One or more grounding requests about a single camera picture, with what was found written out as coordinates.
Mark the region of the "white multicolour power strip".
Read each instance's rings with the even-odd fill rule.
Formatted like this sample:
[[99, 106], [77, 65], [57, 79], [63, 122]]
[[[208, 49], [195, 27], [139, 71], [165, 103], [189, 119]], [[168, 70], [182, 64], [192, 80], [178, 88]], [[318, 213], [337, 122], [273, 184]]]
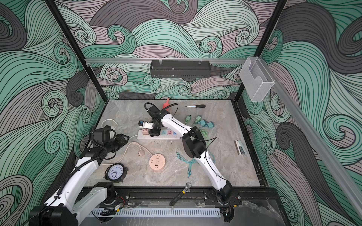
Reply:
[[180, 137], [170, 129], [162, 129], [158, 137], [151, 137], [150, 135], [144, 136], [141, 129], [138, 131], [137, 139], [139, 141], [174, 141], [180, 140]]

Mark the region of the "pink usb charger plug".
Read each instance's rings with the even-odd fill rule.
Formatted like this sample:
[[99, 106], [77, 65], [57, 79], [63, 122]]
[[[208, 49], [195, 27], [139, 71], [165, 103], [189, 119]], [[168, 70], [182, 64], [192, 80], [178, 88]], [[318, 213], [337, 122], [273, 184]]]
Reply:
[[149, 130], [149, 129], [142, 129], [142, 134], [143, 134], [144, 136], [149, 135], [149, 133], [150, 133], [150, 130]]

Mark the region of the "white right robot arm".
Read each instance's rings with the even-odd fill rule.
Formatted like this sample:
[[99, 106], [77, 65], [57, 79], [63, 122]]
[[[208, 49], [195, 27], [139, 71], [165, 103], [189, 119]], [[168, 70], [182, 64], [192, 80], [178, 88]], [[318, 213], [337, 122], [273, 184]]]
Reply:
[[163, 109], [158, 109], [153, 103], [147, 102], [144, 108], [151, 116], [152, 120], [139, 121], [139, 126], [150, 129], [152, 136], [159, 136], [163, 127], [171, 129], [182, 140], [185, 153], [202, 167], [210, 179], [213, 188], [216, 190], [217, 201], [226, 205], [230, 202], [233, 193], [233, 187], [216, 167], [207, 150], [207, 139], [197, 127], [190, 127], [174, 116], [167, 110], [172, 106], [178, 106], [177, 103], [171, 104]]

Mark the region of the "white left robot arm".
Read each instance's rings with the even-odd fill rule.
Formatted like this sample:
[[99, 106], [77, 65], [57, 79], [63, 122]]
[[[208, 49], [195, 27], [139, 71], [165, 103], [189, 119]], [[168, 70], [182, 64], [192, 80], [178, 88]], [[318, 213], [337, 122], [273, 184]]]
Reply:
[[34, 207], [28, 215], [30, 226], [79, 226], [101, 203], [114, 204], [117, 199], [114, 182], [102, 182], [95, 186], [81, 200], [77, 200], [88, 178], [101, 165], [109, 153], [115, 153], [125, 146], [129, 136], [115, 134], [112, 128], [92, 128], [89, 133], [91, 148], [86, 149], [73, 171], [62, 182], [55, 194], [43, 205]]

